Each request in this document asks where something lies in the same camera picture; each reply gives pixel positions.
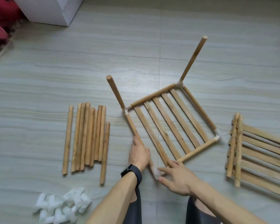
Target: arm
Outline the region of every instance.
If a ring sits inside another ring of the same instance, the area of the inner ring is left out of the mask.
[[[201,181],[192,171],[187,169],[182,162],[169,161],[170,167],[159,168],[172,176],[173,181],[160,177],[159,181],[170,191],[189,196],[194,195],[210,211],[217,215],[224,223],[233,224],[265,224],[266,222],[238,206],[233,201],[222,196],[208,183]]]
[[[129,154],[129,164],[138,167],[142,172],[148,165],[149,159],[149,149],[144,148],[138,139],[134,137],[132,149]],[[132,196],[136,196],[136,185],[137,177],[133,172],[129,172],[123,176],[94,209],[86,224],[123,223]]]

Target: black watch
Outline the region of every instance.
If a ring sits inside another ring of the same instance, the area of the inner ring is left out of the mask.
[[[142,174],[138,167],[134,166],[133,164],[130,164],[126,169],[124,169],[124,171],[120,175],[121,175],[121,177],[123,177],[130,171],[134,172],[137,177],[137,180],[138,180],[137,185],[136,185],[136,188],[137,188],[142,181]]]

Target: gray floor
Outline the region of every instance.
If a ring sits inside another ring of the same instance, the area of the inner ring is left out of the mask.
[[[131,145],[106,75],[128,105],[177,81],[202,35],[209,39],[184,83],[223,139],[186,165],[237,204],[280,223],[279,196],[248,184],[235,188],[224,177],[235,112],[246,124],[280,136],[280,0],[84,0],[69,28],[23,25],[0,59],[0,224],[37,223],[32,207],[40,192],[62,195],[76,186],[94,198],[79,217],[84,223],[120,178]],[[76,111],[86,101],[106,105],[111,122],[104,187],[98,164],[61,175],[68,106]],[[132,117],[153,162],[163,166]],[[143,177],[143,223],[184,223],[187,198],[169,192],[147,170]]]

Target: black pants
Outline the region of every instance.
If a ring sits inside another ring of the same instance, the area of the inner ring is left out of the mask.
[[[142,224],[141,196],[136,188],[137,200],[130,203],[125,215],[123,224]],[[200,211],[195,203],[195,199],[189,197],[187,205],[186,224],[220,224],[220,219]]]

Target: white box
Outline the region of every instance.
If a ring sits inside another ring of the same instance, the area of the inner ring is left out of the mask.
[[[83,0],[14,0],[31,22],[69,26]]]

